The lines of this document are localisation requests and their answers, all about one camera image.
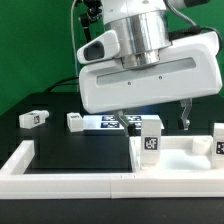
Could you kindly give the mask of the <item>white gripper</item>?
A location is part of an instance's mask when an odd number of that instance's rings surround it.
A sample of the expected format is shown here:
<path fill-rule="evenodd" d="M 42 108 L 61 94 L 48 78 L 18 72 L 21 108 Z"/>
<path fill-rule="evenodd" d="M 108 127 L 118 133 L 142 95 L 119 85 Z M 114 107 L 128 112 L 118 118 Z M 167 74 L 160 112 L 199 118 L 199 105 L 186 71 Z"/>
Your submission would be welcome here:
<path fill-rule="evenodd" d="M 115 119 L 130 137 L 135 135 L 135 124 L 122 109 L 181 100 L 178 127 L 188 130 L 189 98 L 214 95 L 222 88 L 218 50 L 217 34 L 208 32 L 175 40 L 160 51 L 154 66 L 128 70 L 119 59 L 87 65 L 79 75 L 83 106 L 89 113 L 115 111 Z"/>

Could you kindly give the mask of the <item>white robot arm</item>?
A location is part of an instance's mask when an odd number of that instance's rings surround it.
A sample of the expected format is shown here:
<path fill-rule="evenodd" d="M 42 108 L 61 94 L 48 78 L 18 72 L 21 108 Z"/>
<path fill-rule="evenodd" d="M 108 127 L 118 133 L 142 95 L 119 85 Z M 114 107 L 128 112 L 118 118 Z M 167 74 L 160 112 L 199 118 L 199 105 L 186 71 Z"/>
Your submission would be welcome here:
<path fill-rule="evenodd" d="M 192 100 L 216 94 L 222 78 L 216 56 L 222 40 L 215 29 L 191 23 L 170 32 L 166 12 L 210 0 L 84 0 L 84 23 L 103 18 L 105 31 L 77 51 L 83 65 L 79 84 L 83 107 L 90 113 L 112 111 L 127 135 L 134 126 L 123 111 L 180 101 L 180 119 L 189 127 Z"/>

